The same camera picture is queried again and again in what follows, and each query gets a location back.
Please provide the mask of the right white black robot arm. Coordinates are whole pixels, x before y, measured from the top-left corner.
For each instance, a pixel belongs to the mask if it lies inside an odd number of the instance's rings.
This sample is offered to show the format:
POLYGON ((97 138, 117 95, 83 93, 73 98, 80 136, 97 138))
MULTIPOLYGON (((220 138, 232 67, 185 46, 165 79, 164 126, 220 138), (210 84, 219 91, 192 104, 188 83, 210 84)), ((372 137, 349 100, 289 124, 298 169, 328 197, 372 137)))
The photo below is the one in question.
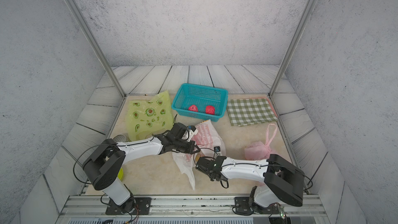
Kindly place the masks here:
POLYGON ((252 203, 268 207, 277 202, 290 206, 303 206, 305 174, 298 167, 277 154, 268 159, 236 160, 226 156, 214 159, 201 157, 195 168, 211 181, 246 179, 264 183, 251 193, 252 203))

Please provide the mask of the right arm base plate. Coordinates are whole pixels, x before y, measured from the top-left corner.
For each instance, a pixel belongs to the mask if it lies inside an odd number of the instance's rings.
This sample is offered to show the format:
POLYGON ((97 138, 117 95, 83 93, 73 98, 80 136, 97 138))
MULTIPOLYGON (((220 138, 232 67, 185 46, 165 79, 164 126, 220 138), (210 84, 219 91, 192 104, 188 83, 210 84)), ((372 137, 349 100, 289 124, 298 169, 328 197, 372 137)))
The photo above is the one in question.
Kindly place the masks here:
POLYGON ((266 214, 272 216, 278 213, 279 205, 274 203, 268 207, 262 207, 255 203, 250 197, 235 197, 232 211, 234 214, 242 216, 250 216, 253 214, 266 214))

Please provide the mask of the yellow-green avocado plastic bag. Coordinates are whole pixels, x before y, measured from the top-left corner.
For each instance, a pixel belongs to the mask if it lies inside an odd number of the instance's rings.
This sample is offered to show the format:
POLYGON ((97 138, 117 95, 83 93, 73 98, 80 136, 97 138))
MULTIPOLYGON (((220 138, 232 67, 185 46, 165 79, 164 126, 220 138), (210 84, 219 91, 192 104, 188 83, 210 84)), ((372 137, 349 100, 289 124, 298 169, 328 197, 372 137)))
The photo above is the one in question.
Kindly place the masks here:
POLYGON ((130 141, 144 140, 147 136, 170 130, 174 124, 171 98, 168 91, 151 100, 131 100, 125 117, 130 141))

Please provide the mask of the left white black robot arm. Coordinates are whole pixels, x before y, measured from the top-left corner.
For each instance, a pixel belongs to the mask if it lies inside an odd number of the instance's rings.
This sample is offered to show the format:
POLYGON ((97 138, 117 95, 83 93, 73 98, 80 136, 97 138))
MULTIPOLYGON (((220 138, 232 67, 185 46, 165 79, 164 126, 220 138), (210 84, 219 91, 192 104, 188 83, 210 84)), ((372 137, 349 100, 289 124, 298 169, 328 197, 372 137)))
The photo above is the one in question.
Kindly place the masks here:
POLYGON ((167 152, 193 155, 200 151, 192 140, 196 134, 196 127, 176 123, 170 130, 146 140, 117 143, 107 139, 95 146, 96 150, 82 164, 82 169, 95 190, 105 193, 117 206, 123 206, 134 201, 132 193, 118 178, 124 164, 167 152))

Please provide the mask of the pink strawberry plastic bag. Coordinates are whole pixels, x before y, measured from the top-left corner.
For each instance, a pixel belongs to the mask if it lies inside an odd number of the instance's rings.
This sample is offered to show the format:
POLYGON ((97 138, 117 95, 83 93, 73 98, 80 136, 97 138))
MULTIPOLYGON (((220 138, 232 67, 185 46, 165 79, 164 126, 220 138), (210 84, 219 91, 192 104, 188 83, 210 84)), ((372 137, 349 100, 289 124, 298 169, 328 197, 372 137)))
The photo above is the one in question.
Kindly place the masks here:
POLYGON ((278 127, 274 123, 267 126, 265 134, 265 142, 254 142, 247 146, 244 150, 246 160, 263 160, 269 159, 271 155, 279 153, 271 148, 271 144, 278 133, 278 127))

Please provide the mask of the white plastic bag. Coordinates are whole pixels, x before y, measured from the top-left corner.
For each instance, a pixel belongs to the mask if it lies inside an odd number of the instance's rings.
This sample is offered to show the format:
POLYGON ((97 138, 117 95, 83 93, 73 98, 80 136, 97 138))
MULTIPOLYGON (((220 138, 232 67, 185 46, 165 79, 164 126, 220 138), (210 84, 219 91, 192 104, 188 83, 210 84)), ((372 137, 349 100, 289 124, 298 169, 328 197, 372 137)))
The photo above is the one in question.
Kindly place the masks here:
POLYGON ((190 186, 193 190, 195 190, 195 177, 193 168, 195 163, 198 161, 199 156, 215 158, 217 156, 226 155, 225 144, 210 120, 206 120, 197 124, 195 128, 197 134, 190 139, 191 141, 195 141, 197 146, 197 148, 194 148, 194 151, 200 151, 194 155, 186 153, 172 154, 173 160, 178 166, 181 174, 187 175, 190 186))

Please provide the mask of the red apple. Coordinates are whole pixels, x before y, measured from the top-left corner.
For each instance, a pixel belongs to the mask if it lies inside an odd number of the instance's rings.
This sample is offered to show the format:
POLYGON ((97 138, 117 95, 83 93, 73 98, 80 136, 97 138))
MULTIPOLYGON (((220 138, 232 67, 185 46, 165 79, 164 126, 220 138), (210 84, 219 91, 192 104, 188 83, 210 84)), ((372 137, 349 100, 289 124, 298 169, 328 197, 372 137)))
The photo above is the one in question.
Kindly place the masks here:
POLYGON ((198 109, 198 107, 196 105, 191 105, 188 108, 188 110, 191 111, 191 112, 198 112, 199 111, 199 109, 198 109))
POLYGON ((206 108, 205 108, 205 114, 208 114, 208 115, 215 115, 215 107, 212 106, 212 105, 206 106, 206 108))

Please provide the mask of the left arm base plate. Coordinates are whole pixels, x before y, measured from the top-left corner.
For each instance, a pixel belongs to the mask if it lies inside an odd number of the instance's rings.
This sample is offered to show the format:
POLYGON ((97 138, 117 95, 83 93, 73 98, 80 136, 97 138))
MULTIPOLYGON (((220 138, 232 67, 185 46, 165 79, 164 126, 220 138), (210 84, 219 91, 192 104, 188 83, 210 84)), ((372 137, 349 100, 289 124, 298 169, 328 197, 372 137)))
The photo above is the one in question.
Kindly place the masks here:
POLYGON ((106 215, 148 215, 151 207, 152 198, 135 197, 134 200, 127 200, 121 206, 117 205, 112 199, 107 203, 106 215))

